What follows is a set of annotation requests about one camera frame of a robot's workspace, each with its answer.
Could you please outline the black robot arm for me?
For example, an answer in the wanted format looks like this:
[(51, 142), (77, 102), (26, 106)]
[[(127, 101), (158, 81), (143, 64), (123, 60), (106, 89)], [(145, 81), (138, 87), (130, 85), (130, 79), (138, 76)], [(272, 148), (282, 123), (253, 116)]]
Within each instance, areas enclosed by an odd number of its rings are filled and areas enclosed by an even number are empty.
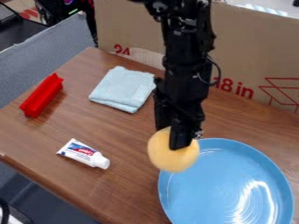
[(202, 102), (217, 85), (212, 73), (221, 71), (210, 56), (217, 38), (212, 0), (130, 1), (142, 4), (162, 24), (165, 77), (154, 80), (155, 128), (171, 129), (169, 146), (175, 151), (202, 137)]

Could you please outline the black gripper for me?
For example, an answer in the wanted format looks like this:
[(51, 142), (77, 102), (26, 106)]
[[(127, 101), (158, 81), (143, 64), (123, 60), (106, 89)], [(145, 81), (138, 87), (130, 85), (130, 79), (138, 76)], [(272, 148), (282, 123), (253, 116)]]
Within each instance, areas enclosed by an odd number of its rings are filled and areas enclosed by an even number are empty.
[(193, 140), (203, 136), (202, 123), (206, 115), (202, 103), (209, 97), (210, 87), (218, 84), (212, 81), (213, 65), (167, 69), (163, 78), (155, 78), (154, 84), (154, 118), (155, 128), (171, 127), (170, 148), (177, 151), (189, 147)]

